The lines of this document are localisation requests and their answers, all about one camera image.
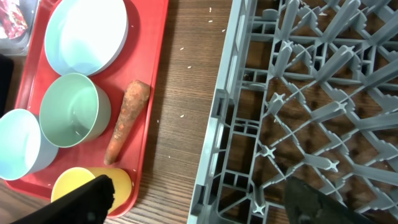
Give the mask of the orange carrot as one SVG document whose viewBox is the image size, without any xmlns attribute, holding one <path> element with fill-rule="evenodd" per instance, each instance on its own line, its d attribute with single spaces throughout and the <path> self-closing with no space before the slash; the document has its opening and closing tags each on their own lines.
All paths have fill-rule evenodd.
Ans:
<svg viewBox="0 0 398 224">
<path fill-rule="evenodd" d="M 142 81 L 133 80 L 128 84 L 118 120 L 104 155 L 104 164 L 111 165 L 116 159 L 129 136 L 135 120 L 149 101 L 150 86 Z"/>
</svg>

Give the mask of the red foil wrapper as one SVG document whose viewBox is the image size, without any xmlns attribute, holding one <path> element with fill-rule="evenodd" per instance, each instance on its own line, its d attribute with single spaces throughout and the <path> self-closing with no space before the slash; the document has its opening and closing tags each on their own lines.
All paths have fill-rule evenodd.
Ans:
<svg viewBox="0 0 398 224">
<path fill-rule="evenodd" d="M 22 36 L 28 28 L 18 3 L 1 0 L 1 25 L 8 39 Z"/>
</svg>

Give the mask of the light blue bowl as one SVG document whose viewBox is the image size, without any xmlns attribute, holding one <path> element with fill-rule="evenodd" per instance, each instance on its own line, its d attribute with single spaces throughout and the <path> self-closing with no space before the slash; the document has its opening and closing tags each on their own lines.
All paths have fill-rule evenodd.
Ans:
<svg viewBox="0 0 398 224">
<path fill-rule="evenodd" d="M 58 147 L 43 135 L 39 117 L 14 109 L 1 118 L 1 178 L 17 180 L 48 167 Z"/>
</svg>

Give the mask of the mint green bowl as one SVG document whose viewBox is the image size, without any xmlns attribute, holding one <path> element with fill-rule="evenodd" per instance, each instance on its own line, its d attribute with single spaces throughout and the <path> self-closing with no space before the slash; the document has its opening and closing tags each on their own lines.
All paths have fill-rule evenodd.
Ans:
<svg viewBox="0 0 398 224">
<path fill-rule="evenodd" d="M 42 99 L 39 113 L 46 139 L 61 148 L 99 137 L 111 118 L 111 103 L 87 76 L 71 73 L 56 79 Z"/>
</svg>

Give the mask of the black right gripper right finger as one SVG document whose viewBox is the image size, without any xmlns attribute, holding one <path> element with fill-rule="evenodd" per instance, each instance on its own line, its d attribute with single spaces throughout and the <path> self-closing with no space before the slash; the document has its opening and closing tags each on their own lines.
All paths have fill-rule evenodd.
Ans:
<svg viewBox="0 0 398 224">
<path fill-rule="evenodd" d="M 287 179 L 284 207 L 290 224 L 373 224 L 296 177 Z"/>
</svg>

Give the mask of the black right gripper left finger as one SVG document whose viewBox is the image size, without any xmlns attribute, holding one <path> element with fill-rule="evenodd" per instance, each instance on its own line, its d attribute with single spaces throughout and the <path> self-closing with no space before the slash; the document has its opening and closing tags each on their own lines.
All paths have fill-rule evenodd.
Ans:
<svg viewBox="0 0 398 224">
<path fill-rule="evenodd" d="M 103 224 L 114 193 L 111 178 L 100 175 L 12 224 Z"/>
</svg>

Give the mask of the yellow plastic cup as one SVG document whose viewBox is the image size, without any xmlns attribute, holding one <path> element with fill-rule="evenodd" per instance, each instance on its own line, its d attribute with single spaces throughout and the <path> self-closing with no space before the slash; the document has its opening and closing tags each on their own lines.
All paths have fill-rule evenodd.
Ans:
<svg viewBox="0 0 398 224">
<path fill-rule="evenodd" d="M 56 180 L 51 194 L 51 202 L 58 200 L 64 195 L 81 187 L 83 184 L 95 179 L 100 175 L 107 175 L 113 182 L 114 202 L 108 213 L 124 204 L 131 194 L 134 183 L 127 172 L 119 168 L 106 167 L 73 167 L 63 172 Z"/>
</svg>

